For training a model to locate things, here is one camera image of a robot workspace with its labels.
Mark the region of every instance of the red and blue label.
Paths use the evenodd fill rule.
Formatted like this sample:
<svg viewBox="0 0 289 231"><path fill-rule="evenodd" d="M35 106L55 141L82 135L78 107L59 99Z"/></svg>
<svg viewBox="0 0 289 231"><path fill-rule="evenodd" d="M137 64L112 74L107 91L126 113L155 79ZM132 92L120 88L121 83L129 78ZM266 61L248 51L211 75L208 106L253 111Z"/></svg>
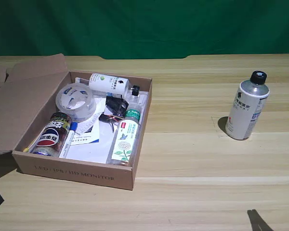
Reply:
<svg viewBox="0 0 289 231"><path fill-rule="evenodd" d="M45 147L45 146L52 146L58 143L59 141L59 134L53 128L48 128L44 133L41 135L37 146Z"/></svg>

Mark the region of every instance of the wood grain surface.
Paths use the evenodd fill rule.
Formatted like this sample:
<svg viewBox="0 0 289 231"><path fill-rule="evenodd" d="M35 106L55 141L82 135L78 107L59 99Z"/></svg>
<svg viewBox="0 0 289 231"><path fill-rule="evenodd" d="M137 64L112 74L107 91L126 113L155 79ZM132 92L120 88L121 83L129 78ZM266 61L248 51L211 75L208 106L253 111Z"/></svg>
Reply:
<svg viewBox="0 0 289 231"><path fill-rule="evenodd" d="M0 65L32 58L2 56ZM252 209L271 230L289 231L289 54L66 62L153 78L134 190L24 175L3 156L0 231L251 231ZM223 117L254 70L268 74L271 95L252 136L236 141Z"/></svg>

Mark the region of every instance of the clear tape roll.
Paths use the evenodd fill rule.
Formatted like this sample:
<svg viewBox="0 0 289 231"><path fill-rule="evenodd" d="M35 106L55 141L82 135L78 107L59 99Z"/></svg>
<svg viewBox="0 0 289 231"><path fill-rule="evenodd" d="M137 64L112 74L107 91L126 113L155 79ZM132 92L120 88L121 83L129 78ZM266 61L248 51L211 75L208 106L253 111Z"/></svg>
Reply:
<svg viewBox="0 0 289 231"><path fill-rule="evenodd" d="M63 87L56 96L59 110L68 114L73 122L90 118L95 111L92 90L82 83L72 83Z"/></svg>

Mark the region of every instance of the open cardboard box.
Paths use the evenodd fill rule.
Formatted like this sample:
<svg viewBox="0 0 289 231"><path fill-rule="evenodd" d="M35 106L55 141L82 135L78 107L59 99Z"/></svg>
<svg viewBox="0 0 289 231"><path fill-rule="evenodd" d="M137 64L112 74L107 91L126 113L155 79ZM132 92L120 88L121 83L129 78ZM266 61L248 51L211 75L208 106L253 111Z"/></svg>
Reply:
<svg viewBox="0 0 289 231"><path fill-rule="evenodd" d="M12 151L25 174L133 189L151 103L152 79L116 75L148 91L136 155L131 167L125 167L22 152L57 111L58 91L76 77L89 79L91 73L68 71L62 54L16 64L6 81L5 71L0 68L0 154Z"/></svg>

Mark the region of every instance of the marker pen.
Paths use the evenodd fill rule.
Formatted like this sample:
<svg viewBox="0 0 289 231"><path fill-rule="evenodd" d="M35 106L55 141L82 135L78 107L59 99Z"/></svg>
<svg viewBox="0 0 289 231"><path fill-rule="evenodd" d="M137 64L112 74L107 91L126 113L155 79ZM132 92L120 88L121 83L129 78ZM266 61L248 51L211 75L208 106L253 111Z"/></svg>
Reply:
<svg viewBox="0 0 289 231"><path fill-rule="evenodd" d="M63 147L61 149L61 152L59 154L59 158L66 158L66 155L67 155L67 152L69 150L69 147L72 143L72 140L73 140L73 137L74 137L74 134L75 134L75 131L77 129L77 123L76 122L72 122L71 123L71 128L67 134L67 137L66 137L66 141L64 142L63 144Z"/></svg>

